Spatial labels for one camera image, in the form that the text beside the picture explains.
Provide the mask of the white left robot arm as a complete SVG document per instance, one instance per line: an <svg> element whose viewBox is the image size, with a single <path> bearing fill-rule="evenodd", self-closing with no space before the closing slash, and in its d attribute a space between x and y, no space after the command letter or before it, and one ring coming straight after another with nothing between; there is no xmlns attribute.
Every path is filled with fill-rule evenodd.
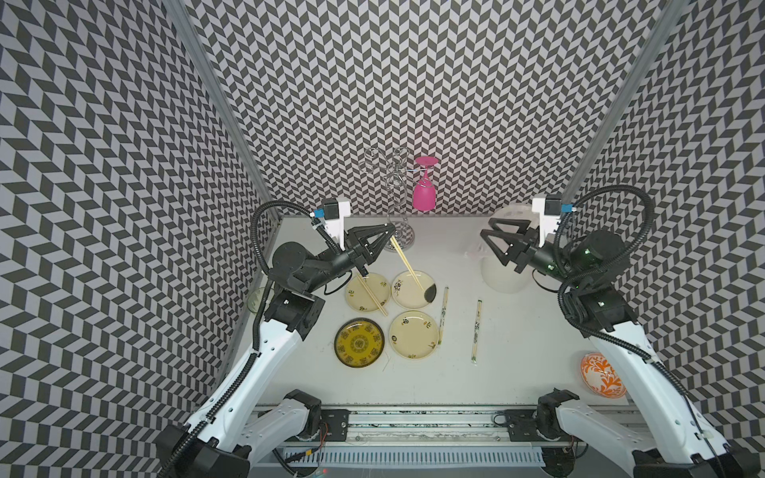
<svg viewBox="0 0 765 478"><path fill-rule="evenodd" d="M292 437L320 432L321 400L294 390L265 414L252 412L286 358L302 345L318 322L325 302L316 291L353 270L368 273L394 237L392 223L345 229L346 199L326 199L311 210L286 200L261 204L262 215L284 207L306 216L327 248L311 253L298 242L279 246L266 257L254 253L266 286L252 323L252 343L211 397L182 426L170 425L155 438L161 477L246 477L251 468Z"/></svg>

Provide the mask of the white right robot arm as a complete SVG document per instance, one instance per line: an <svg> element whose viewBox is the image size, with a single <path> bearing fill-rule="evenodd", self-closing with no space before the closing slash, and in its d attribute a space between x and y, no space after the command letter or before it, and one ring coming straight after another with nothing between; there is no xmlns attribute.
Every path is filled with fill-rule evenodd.
<svg viewBox="0 0 765 478"><path fill-rule="evenodd" d="M629 243L607 229L563 246L573 216L609 193L631 194L643 207L643 223ZM663 364L636 312L615 288L631 254L647 240L655 203L626 184L591 191L573 203L559 195L536 197L533 226L526 219L492 218L480 237L499 262L517 273L532 268L560 283L557 303L566 322L589 340L614 368L651 434L596 412L577 394L553 390L538 400L536 432L548 441L579 438L632 477L755 477L759 456L729 443L694 407L689 391Z"/></svg>

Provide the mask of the white trash bin with bag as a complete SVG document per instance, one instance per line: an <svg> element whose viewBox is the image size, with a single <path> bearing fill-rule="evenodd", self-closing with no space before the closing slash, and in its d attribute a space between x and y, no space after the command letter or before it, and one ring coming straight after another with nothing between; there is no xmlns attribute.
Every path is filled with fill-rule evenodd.
<svg viewBox="0 0 765 478"><path fill-rule="evenodd" d="M532 227L538 225L538 216L532 212L529 204L508 204L496 210L490 218L525 219L531 221ZM473 237L467 246L465 256L478 262L484 283L499 293L517 294L533 282L530 268L525 268L522 273L516 273L514 263L510 262L507 266L503 266L480 234Z"/></svg>

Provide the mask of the cream plate left rear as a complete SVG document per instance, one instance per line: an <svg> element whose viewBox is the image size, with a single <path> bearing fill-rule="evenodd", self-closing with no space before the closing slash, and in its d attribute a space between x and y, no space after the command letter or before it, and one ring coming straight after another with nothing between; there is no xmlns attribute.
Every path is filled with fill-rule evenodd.
<svg viewBox="0 0 765 478"><path fill-rule="evenodd" d="M355 275L345 288L347 304L357 312L378 311L379 306L388 306L390 282L384 276L370 273L366 277Z"/></svg>

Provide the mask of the cream plate with green patch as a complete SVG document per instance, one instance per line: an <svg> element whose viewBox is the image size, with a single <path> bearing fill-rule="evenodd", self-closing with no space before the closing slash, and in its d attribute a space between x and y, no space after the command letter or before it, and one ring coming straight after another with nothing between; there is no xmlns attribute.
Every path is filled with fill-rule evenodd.
<svg viewBox="0 0 765 478"><path fill-rule="evenodd" d="M402 272L390 286L396 304L406 309L421 309L431 304L437 289L434 279L422 271Z"/></svg>

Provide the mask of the pink wine glass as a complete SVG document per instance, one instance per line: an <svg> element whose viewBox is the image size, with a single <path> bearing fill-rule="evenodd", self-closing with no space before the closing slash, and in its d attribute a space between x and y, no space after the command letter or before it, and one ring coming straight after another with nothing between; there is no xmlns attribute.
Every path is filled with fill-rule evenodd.
<svg viewBox="0 0 765 478"><path fill-rule="evenodd" d="M420 212L430 212L436 208L436 189L430 179L430 170L439 163L436 157L418 157L416 164L420 167L422 178L416 183L412 192L412 207Z"/></svg>

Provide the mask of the chrome glass rack stand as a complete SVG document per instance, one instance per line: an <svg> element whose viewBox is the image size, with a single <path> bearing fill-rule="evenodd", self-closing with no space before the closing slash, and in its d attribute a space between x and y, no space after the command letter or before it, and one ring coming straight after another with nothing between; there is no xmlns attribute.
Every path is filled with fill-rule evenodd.
<svg viewBox="0 0 765 478"><path fill-rule="evenodd" d="M406 217L406 200L408 199L408 160L410 151L406 147L396 147L385 151L380 147L368 147L364 152L364 160L368 167L380 171L378 178L386 191L386 219L396 227L394 239L400 249L406 251L414 245L416 233Z"/></svg>

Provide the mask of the yellow patterned plate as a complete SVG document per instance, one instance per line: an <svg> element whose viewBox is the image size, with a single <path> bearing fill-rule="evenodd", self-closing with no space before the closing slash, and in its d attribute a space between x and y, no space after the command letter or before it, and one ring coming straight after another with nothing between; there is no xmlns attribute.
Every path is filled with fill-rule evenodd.
<svg viewBox="0 0 765 478"><path fill-rule="evenodd" d="M382 356L384 332L375 321L358 318L346 322L338 330L333 346L337 359L344 366L366 368Z"/></svg>

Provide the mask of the cream plate with red stamps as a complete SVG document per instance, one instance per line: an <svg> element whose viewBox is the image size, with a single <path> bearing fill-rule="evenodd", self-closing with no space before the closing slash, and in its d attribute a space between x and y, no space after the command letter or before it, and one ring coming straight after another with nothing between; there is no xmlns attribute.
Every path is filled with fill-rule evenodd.
<svg viewBox="0 0 765 478"><path fill-rule="evenodd" d="M419 360L432 354L439 340L437 320L420 311L399 314L390 324L388 339L401 357Z"/></svg>

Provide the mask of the green drinking glass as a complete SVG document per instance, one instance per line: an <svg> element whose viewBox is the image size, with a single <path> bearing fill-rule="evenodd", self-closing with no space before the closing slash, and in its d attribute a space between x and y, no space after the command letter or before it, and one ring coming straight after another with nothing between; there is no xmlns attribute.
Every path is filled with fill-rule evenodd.
<svg viewBox="0 0 765 478"><path fill-rule="evenodd" d="M247 306L247 310L250 313L256 314L258 312L263 294L264 294L263 287L254 289L248 294L246 299L246 306Z"/></svg>

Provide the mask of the orange patterned bowl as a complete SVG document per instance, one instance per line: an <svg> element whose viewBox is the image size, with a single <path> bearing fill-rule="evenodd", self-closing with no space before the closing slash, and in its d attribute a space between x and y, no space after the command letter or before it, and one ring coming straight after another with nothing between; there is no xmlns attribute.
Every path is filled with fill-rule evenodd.
<svg viewBox="0 0 765 478"><path fill-rule="evenodd" d="M583 356L580 364L581 376L585 385L603 398L623 398L627 389L608 360L599 353Z"/></svg>

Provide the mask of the metal base rail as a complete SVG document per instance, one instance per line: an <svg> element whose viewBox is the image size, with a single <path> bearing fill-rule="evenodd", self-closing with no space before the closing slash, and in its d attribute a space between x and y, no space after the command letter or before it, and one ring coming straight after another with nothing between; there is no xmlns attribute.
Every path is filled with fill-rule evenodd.
<svg viewBox="0 0 765 478"><path fill-rule="evenodd" d="M328 406L320 431L290 438L260 466L320 477L332 468L424 470L541 468L574 470L595 447L581 436L546 440L535 406Z"/></svg>

